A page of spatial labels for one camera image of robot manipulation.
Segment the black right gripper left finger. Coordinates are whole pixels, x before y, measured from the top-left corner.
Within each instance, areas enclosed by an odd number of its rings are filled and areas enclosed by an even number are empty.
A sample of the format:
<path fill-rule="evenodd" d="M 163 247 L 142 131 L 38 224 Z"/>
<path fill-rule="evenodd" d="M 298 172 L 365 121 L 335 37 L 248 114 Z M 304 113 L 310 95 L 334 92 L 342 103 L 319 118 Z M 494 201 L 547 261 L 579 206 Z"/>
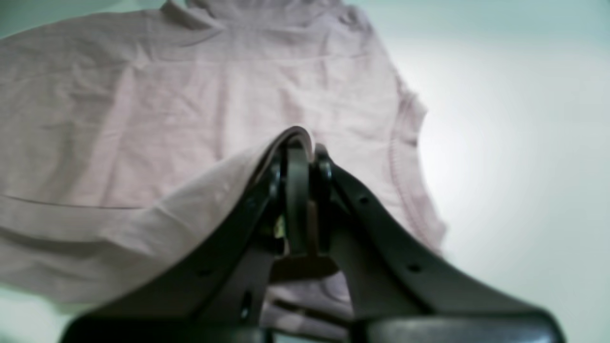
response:
<path fill-rule="evenodd" d="M 309 166 L 285 143 L 219 228 L 188 256 L 139 289 L 68 326 L 63 343 L 273 343 L 259 325 L 273 263 L 284 243 L 306 252 Z"/>

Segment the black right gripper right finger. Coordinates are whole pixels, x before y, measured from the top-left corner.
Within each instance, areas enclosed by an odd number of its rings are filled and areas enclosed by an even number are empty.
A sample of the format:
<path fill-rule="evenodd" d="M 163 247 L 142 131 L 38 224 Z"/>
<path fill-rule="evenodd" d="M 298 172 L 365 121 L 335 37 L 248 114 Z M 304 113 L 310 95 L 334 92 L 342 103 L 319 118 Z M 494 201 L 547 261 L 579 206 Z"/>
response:
<path fill-rule="evenodd" d="M 460 271 L 419 243 L 363 182 L 315 148 L 313 234 L 351 297 L 351 343 L 564 343 L 548 311 Z"/>

